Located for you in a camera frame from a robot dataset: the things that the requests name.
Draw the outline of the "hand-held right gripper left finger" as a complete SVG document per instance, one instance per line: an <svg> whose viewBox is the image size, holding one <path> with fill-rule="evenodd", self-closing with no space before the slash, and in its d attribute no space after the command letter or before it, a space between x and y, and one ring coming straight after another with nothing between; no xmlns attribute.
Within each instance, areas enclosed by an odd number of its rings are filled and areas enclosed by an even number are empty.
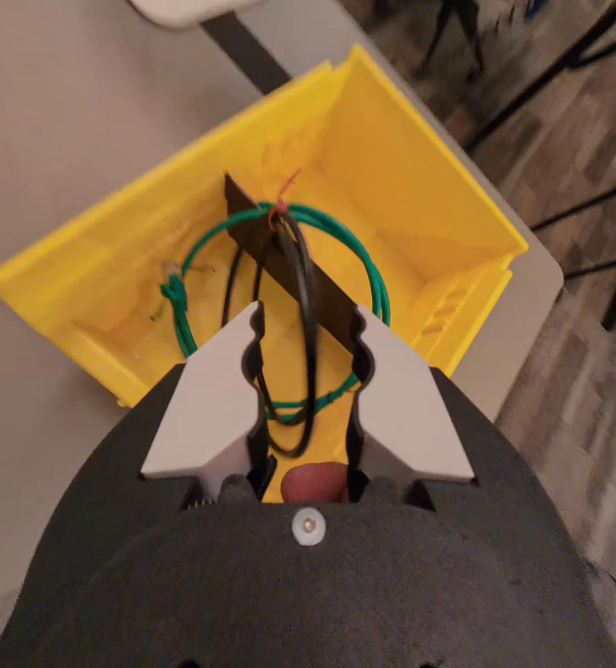
<svg viewBox="0 0 616 668"><path fill-rule="evenodd" d="M277 468L261 390L264 305L254 301L187 358L140 469L146 479L196 477L216 498L244 476L262 499Z"/></svg>

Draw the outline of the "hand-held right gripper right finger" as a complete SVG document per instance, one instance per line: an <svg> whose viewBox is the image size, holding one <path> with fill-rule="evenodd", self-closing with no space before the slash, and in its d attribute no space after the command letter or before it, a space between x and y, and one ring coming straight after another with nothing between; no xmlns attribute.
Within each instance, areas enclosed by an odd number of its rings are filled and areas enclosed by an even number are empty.
<svg viewBox="0 0 616 668"><path fill-rule="evenodd" d="M349 499L369 482L390 479L476 484L429 363L367 307L355 305L352 371L359 382L346 427Z"/></svg>

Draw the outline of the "red thread scrap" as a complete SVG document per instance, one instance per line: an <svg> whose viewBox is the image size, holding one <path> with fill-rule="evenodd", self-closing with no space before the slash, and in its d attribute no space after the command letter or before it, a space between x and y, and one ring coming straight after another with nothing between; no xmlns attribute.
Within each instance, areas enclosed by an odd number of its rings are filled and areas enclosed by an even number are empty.
<svg viewBox="0 0 616 668"><path fill-rule="evenodd" d="M287 195L287 191L289 191L291 186L296 182L296 179L300 176L301 171L302 170L300 168L298 170L295 170L282 183L281 187L279 188L275 203L270 206L267 212L267 221L269 223L269 228L272 232L275 231L274 218L276 217L276 215L288 212L288 203L285 200L285 196Z"/></svg>

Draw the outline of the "yellow plastic bin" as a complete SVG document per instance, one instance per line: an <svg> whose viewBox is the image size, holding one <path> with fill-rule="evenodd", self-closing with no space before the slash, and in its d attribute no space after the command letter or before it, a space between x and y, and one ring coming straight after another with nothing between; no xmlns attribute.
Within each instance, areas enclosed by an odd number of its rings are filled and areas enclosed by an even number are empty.
<svg viewBox="0 0 616 668"><path fill-rule="evenodd" d="M0 298L129 407L261 301L254 383L280 478L347 462L355 305L449 377L527 250L356 46L3 263Z"/></svg>

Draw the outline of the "black stand pole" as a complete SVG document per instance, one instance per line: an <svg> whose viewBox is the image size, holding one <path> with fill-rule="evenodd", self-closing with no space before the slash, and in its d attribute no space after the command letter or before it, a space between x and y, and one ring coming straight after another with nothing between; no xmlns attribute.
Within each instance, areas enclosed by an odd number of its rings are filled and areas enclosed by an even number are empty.
<svg viewBox="0 0 616 668"><path fill-rule="evenodd" d="M608 59L616 54L616 40L602 49L591 52L594 44L616 25L616 1L613 2L596 23L573 43L554 63L542 71L537 78L521 90L505 107L498 111L479 132L463 147L466 155L474 155L479 147L518 113L532 98L547 88L564 71L577 71Z"/></svg>

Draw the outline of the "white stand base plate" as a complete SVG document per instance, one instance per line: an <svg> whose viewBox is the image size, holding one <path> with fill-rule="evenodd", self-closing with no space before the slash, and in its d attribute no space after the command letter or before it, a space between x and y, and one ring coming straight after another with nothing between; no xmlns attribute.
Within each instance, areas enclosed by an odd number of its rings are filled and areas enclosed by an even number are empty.
<svg viewBox="0 0 616 668"><path fill-rule="evenodd" d="M259 1L128 1L150 23L178 30L246 9Z"/></svg>

